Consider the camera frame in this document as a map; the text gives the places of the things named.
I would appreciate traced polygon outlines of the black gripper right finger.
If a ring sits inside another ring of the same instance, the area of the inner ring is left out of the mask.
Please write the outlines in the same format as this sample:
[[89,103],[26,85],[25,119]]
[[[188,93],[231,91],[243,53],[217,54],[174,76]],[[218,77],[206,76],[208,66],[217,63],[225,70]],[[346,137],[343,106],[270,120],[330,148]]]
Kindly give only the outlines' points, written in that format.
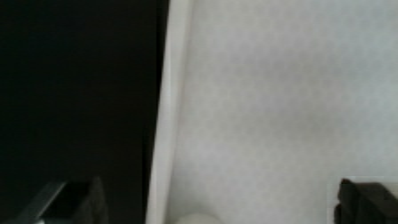
[[398,224],[398,198],[380,183],[341,180],[334,224]]

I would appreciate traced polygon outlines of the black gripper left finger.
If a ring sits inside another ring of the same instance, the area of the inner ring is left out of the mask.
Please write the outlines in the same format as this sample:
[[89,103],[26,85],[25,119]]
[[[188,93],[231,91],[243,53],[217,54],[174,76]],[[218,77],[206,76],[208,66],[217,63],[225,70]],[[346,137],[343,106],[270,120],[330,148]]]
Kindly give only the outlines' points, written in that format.
[[110,224],[101,179],[50,182],[10,224]]

